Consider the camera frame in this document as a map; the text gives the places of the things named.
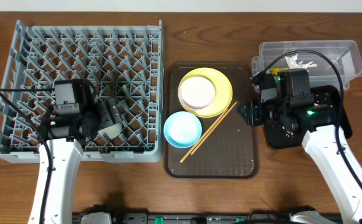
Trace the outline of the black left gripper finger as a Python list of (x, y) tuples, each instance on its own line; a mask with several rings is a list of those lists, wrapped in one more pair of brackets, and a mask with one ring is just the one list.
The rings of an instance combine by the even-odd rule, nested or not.
[(100, 116), (99, 128), (107, 128), (112, 125), (112, 117), (110, 114), (110, 108), (105, 101), (100, 101), (97, 104), (97, 110)]
[(120, 110), (113, 98), (107, 99), (107, 106), (110, 113), (110, 117), (113, 121), (113, 124), (121, 123), (122, 116)]

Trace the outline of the white cup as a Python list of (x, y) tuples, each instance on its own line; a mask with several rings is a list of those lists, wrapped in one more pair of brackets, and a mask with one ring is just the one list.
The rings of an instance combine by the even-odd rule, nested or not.
[(122, 132), (122, 124), (116, 123), (98, 131), (98, 134), (109, 140), (116, 138)]

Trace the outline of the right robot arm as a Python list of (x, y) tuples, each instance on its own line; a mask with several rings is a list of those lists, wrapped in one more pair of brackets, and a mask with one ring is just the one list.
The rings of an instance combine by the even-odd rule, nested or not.
[(362, 167), (347, 143), (339, 102), (320, 93), (303, 103), (294, 96), (253, 99), (237, 111), (248, 125), (263, 126), (270, 147), (302, 146), (325, 179), (343, 223), (362, 223)]

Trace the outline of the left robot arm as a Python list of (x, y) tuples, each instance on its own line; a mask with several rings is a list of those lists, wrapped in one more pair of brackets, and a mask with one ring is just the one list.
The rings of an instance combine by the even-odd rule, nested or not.
[(95, 137), (111, 141), (122, 130), (114, 100), (98, 99), (89, 80), (56, 81), (54, 95), (37, 129), (42, 143), (29, 223), (70, 223), (84, 147)]

